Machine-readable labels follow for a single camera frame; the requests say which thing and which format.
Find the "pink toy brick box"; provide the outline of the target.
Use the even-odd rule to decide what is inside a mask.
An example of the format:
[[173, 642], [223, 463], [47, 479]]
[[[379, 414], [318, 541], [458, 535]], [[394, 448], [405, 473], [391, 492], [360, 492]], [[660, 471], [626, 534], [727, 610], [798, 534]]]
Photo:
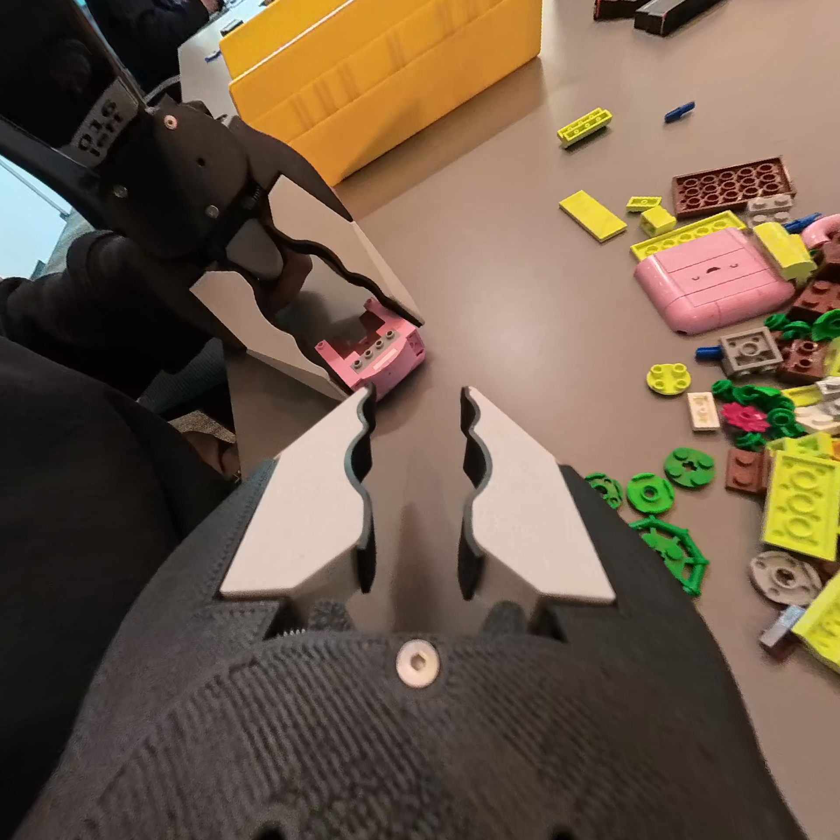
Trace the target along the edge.
[[315, 351], [351, 392], [372, 385], [381, 400], [425, 361], [425, 345], [415, 324], [373, 297], [364, 303], [360, 324], [361, 340], [323, 340]]

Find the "person's left hand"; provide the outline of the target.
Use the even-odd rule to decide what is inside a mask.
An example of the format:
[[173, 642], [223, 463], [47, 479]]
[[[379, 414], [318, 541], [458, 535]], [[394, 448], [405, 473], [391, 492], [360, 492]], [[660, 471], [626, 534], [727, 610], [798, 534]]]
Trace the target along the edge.
[[291, 305], [312, 271], [312, 258], [287, 248], [280, 250], [282, 266], [278, 278], [259, 283], [259, 306], [268, 319]]

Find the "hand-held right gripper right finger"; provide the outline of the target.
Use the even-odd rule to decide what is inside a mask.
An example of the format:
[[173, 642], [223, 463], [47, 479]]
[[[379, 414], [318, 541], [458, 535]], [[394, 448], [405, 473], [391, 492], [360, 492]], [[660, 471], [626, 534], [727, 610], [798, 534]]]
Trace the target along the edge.
[[609, 606], [612, 584], [553, 455], [477, 388], [461, 389], [463, 471], [471, 485], [458, 540], [466, 602]]

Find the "small lime studded plate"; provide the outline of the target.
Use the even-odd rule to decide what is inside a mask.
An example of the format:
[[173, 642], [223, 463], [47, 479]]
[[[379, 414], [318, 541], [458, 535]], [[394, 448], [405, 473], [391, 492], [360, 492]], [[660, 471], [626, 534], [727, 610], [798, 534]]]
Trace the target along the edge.
[[613, 114], [605, 108], [595, 108], [578, 119], [558, 129], [560, 147], [568, 150], [594, 134], [605, 130], [612, 122]]

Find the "smooth lime tile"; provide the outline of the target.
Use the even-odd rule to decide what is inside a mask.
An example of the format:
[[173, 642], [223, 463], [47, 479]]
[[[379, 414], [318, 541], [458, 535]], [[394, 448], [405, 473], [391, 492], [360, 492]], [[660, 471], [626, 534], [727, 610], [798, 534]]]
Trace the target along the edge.
[[604, 244], [627, 230], [625, 221], [583, 190], [560, 200], [559, 208], [599, 244]]

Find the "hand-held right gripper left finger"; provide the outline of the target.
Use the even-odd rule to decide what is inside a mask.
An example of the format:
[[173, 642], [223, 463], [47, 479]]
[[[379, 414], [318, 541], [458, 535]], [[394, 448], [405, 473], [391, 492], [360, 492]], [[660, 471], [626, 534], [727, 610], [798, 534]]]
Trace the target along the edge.
[[375, 526], [364, 478], [372, 466], [376, 391], [365, 385], [274, 458], [218, 593], [287, 598], [301, 612], [371, 591]]

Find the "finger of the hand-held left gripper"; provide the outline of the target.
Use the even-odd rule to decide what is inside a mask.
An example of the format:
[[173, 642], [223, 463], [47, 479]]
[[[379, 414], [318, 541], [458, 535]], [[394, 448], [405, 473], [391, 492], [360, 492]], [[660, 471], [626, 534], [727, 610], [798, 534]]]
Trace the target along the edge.
[[425, 324], [415, 300], [362, 228], [282, 175], [269, 191], [271, 222], [289, 249], [318, 257], [348, 283], [417, 327]]
[[345, 390], [301, 352], [293, 336], [268, 320], [254, 289], [239, 273], [209, 271], [193, 284], [191, 293], [247, 354], [334, 401], [346, 398]]

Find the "person's left forearm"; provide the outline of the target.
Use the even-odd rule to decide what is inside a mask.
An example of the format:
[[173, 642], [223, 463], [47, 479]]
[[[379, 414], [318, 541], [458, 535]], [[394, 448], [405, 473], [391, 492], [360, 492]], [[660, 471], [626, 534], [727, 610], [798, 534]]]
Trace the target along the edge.
[[191, 293], [204, 268], [153, 257], [114, 233], [85, 234], [66, 267], [37, 280], [2, 280], [2, 383], [57, 368], [138, 397], [176, 373], [214, 337]]

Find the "pile of toy bricks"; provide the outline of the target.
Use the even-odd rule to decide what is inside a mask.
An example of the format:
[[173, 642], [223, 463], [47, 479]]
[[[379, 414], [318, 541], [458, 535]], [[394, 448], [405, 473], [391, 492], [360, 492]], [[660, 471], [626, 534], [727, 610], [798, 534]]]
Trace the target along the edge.
[[838, 566], [838, 216], [784, 224], [762, 217], [786, 209], [788, 196], [748, 203], [753, 226], [733, 213], [673, 229], [655, 204], [641, 220], [653, 238], [633, 247], [637, 265], [665, 249], [725, 228], [747, 235], [795, 286], [792, 301], [759, 326], [722, 334], [696, 358], [721, 367], [707, 392], [688, 392], [684, 364], [654, 364], [648, 388], [685, 394], [696, 434], [724, 427], [731, 436], [726, 488], [763, 498], [761, 541], [769, 551], [749, 562], [753, 586], [783, 606], [760, 637], [768, 653], [784, 657], [802, 641], [838, 669], [838, 581], [827, 584], [814, 562]]

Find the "large brown studded plate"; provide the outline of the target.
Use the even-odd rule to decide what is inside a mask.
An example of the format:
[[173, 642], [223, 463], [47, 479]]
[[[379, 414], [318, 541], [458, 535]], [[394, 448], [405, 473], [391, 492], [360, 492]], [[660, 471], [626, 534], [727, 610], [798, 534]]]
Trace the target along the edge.
[[679, 221], [739, 212], [755, 198], [778, 195], [796, 195], [780, 156], [677, 175], [671, 183], [671, 200]]

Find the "yellow plastic bin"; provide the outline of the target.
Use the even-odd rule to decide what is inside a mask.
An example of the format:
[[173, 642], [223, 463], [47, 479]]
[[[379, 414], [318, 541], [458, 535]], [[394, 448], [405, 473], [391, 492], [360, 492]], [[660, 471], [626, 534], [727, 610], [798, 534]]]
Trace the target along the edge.
[[540, 1], [273, 2], [220, 41], [251, 128], [330, 186], [535, 58]]

